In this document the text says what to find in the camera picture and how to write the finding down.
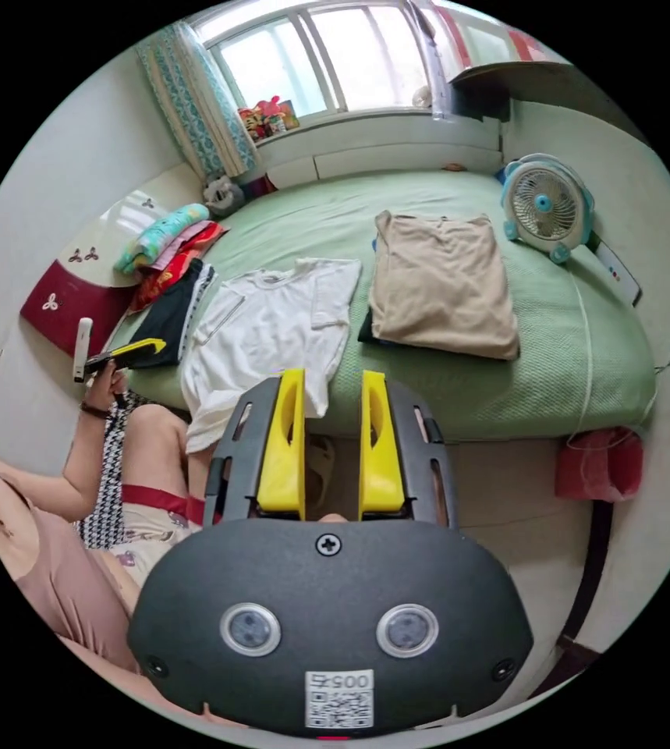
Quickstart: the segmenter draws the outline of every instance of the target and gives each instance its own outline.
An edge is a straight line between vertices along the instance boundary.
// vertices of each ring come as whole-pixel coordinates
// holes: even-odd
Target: person
[[[137,407],[122,448],[124,542],[88,549],[74,523],[93,512],[101,484],[104,421],[126,389],[110,362],[81,405],[62,474],[46,477],[0,460],[0,559],[59,640],[113,686],[153,705],[193,715],[142,675],[126,634],[140,589],[173,545],[200,530],[214,447],[186,455],[186,425],[163,406]],[[324,522],[345,522],[328,515]],[[213,715],[209,722],[239,726]]]

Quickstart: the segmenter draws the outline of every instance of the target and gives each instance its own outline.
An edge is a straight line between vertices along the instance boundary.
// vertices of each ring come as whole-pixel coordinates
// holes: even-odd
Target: window sill
[[[316,117],[316,119],[313,120],[302,122],[301,125],[294,130],[286,130],[284,133],[270,135],[269,138],[264,138],[264,140],[257,142],[257,148],[264,148],[269,143],[275,143],[282,138],[296,135],[296,133],[302,133],[304,130],[315,130],[318,127],[334,125],[336,122],[350,122],[357,119],[373,119],[376,117],[395,117],[404,115],[430,117],[431,110],[418,109],[418,107],[395,107],[389,109],[361,109],[358,112],[339,112],[334,115],[324,115],[322,117]]]

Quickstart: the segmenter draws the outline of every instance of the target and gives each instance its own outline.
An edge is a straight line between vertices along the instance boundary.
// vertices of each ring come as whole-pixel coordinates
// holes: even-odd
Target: white t-shirt
[[[306,370],[306,416],[324,416],[360,269],[359,261],[302,259],[292,271],[258,270],[221,284],[181,371],[192,415],[188,453],[217,442],[240,396],[285,369]]]

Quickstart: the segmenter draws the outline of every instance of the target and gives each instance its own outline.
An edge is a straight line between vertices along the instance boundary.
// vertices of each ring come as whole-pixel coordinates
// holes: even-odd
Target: green bedsheet
[[[591,338],[587,412],[587,332],[569,273],[542,253],[503,234],[501,187],[468,172],[388,172],[333,179],[260,198],[222,223],[231,231],[207,254],[219,278],[205,295],[196,324],[220,281],[255,268],[287,270],[298,257],[357,258],[363,272],[350,310],[350,334],[330,386],[328,412],[310,425],[333,436],[358,435],[361,371],[383,371],[421,393],[448,442],[555,437],[642,422],[654,394],[654,362],[641,324],[613,281],[584,247],[569,269],[581,292]],[[428,217],[490,216],[501,244],[521,356],[512,363],[357,341],[374,268],[374,218],[388,209]],[[122,324],[126,343],[143,315]],[[147,398],[186,408],[179,369],[137,371],[131,387]]]

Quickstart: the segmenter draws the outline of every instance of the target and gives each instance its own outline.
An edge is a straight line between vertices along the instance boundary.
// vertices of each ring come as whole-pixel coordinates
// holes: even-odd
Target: shorts
[[[122,486],[124,542],[109,549],[142,587],[158,560],[173,546],[202,530],[204,502],[161,489]]]

